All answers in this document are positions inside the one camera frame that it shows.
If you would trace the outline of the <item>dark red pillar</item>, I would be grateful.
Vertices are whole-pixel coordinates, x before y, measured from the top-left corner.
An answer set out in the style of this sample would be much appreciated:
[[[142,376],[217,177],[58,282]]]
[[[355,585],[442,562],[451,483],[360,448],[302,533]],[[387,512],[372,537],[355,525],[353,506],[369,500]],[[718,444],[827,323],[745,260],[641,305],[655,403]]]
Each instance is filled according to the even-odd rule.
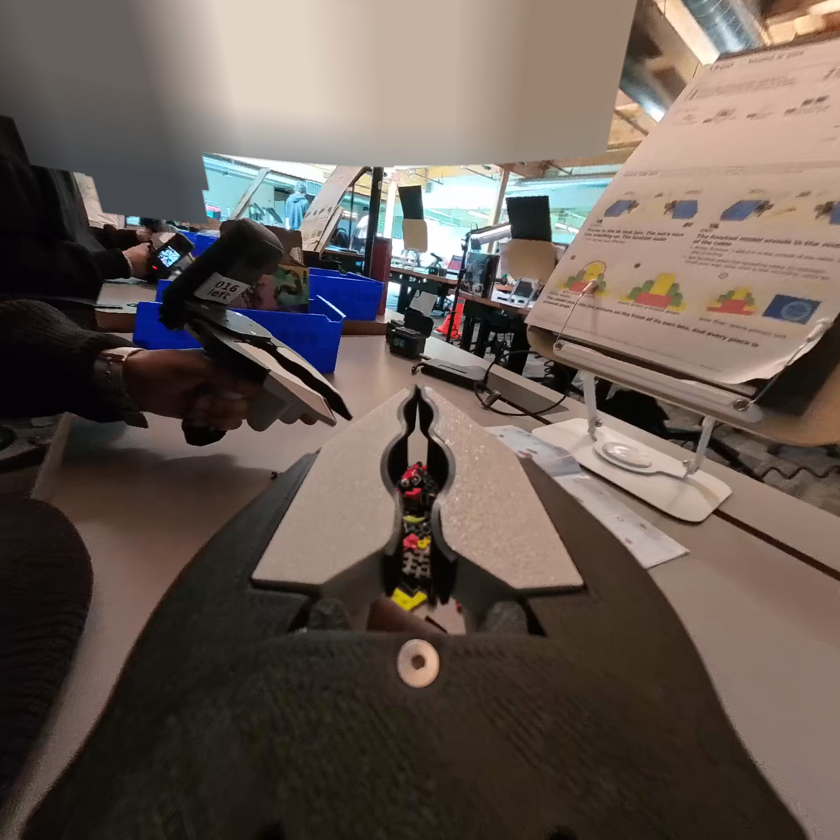
[[[378,319],[382,319],[385,315],[391,279],[391,267],[392,240],[390,238],[376,236],[371,255],[371,278],[379,280],[382,284],[381,299],[376,316]]]

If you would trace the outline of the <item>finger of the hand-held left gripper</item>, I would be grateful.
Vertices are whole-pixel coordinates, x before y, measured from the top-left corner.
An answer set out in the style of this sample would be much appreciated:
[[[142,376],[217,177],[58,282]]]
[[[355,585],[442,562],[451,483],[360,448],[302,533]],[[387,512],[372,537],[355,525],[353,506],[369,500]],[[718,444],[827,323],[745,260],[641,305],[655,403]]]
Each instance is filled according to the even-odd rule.
[[[267,372],[260,394],[253,397],[253,427],[270,427],[275,422],[294,424],[307,418],[314,423],[335,426],[335,415],[321,396],[286,374],[272,348],[253,348],[253,361]]]
[[[319,394],[334,415],[346,421],[353,419],[341,393],[313,364],[279,340],[272,340],[272,352],[280,368]]]

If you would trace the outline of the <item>lego instruction booklet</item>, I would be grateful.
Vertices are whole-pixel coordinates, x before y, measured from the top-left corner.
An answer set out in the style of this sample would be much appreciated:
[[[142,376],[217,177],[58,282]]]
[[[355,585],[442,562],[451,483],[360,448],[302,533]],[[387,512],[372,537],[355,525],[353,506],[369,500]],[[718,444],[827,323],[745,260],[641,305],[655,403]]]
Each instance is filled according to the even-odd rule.
[[[570,452],[513,425],[488,432],[517,456],[532,460],[603,525],[647,570],[687,556],[689,550],[642,519],[587,473]]]

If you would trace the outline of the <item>person's left hand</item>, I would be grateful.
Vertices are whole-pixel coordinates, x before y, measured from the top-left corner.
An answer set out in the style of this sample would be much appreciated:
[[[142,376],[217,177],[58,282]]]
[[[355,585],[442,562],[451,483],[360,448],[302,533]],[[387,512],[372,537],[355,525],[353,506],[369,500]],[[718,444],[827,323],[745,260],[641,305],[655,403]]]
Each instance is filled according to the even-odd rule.
[[[140,350],[122,363],[122,378],[142,413],[222,432],[243,424],[262,390],[193,350]]]

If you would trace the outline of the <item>white document stand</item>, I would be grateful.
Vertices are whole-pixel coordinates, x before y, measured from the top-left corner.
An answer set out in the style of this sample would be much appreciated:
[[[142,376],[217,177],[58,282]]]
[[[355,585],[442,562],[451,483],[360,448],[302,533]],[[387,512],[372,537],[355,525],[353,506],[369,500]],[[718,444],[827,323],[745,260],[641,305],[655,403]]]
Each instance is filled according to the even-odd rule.
[[[641,318],[651,350],[618,350],[596,331],[606,308],[585,294],[563,300],[556,328],[529,318],[531,346],[581,377],[585,418],[549,427],[548,440],[581,465],[679,520],[705,521],[732,491],[704,470],[717,425],[787,447],[838,446],[838,318],[820,318],[794,339],[781,359],[747,369],[750,341],[727,336],[711,322],[696,332],[664,316]],[[596,404],[608,381],[700,416],[693,454],[667,455],[618,431]]]

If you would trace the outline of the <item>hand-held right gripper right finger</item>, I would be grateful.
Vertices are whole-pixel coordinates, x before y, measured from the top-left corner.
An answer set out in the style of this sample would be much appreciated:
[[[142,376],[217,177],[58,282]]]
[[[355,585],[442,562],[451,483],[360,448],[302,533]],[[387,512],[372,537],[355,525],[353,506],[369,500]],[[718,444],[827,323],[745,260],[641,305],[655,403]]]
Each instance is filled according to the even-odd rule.
[[[532,597],[583,587],[520,459],[430,387],[420,389],[439,597]]]

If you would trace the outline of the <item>flat black hub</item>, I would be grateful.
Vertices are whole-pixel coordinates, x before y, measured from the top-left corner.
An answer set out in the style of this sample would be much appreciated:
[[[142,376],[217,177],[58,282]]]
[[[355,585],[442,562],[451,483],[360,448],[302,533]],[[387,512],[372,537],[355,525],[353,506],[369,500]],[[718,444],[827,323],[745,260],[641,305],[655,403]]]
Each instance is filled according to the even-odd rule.
[[[414,373],[420,372],[441,382],[473,390],[486,381],[487,370],[480,366],[456,364],[442,359],[424,359],[415,365]]]

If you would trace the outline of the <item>colourful lego box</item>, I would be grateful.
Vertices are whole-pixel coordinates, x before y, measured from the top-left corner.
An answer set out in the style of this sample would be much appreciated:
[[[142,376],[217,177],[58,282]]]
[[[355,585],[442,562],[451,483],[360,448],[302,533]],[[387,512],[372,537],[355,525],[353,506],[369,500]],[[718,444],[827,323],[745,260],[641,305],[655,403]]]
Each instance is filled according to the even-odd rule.
[[[307,313],[309,311],[309,268],[280,264],[273,274],[257,279],[243,293],[241,307],[268,312]]]

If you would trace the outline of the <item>black red yellow lego assembly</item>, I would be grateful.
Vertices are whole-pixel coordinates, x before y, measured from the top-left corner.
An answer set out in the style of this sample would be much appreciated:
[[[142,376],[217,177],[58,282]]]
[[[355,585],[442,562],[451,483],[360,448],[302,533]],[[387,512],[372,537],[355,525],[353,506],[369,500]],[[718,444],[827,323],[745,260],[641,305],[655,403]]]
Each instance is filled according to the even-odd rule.
[[[417,461],[409,465],[397,481],[400,520],[397,542],[383,561],[385,593],[397,592],[396,602],[405,608],[436,607],[438,588],[433,575],[432,508],[439,484],[427,465]]]

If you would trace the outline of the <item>person's left forearm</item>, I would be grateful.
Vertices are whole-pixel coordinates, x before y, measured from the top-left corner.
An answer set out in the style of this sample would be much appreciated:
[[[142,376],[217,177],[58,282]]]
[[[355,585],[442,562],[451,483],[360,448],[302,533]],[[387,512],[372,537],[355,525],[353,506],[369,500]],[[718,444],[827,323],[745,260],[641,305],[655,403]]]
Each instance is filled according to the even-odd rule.
[[[1,418],[75,414],[96,423],[147,427],[141,411],[124,414],[103,403],[94,364],[105,349],[134,347],[109,333],[82,328],[42,301],[1,305]]]

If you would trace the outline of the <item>small device with screen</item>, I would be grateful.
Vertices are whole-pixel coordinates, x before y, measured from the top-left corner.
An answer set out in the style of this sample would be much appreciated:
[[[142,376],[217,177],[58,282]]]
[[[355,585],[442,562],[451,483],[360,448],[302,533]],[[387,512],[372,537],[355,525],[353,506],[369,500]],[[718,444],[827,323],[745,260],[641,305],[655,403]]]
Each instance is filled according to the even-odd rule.
[[[148,281],[167,280],[174,268],[188,257],[194,248],[193,241],[181,232],[153,234]]]

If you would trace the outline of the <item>metal ceiling duct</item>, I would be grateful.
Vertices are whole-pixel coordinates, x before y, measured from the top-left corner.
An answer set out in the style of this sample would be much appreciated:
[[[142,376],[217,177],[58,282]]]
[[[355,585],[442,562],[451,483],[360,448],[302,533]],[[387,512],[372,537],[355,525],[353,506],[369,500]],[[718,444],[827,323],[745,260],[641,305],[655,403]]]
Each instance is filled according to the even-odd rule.
[[[658,122],[702,67],[767,43],[762,11],[754,1],[637,1],[617,107],[633,103]]]

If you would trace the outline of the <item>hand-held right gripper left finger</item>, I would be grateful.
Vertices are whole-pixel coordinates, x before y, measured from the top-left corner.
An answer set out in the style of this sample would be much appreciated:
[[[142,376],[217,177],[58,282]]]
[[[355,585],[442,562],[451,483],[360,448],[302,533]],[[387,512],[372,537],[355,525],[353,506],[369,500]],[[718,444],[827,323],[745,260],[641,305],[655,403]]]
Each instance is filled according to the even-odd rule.
[[[397,492],[387,472],[406,435],[404,389],[320,448],[251,580],[286,592],[381,592],[396,546]]]

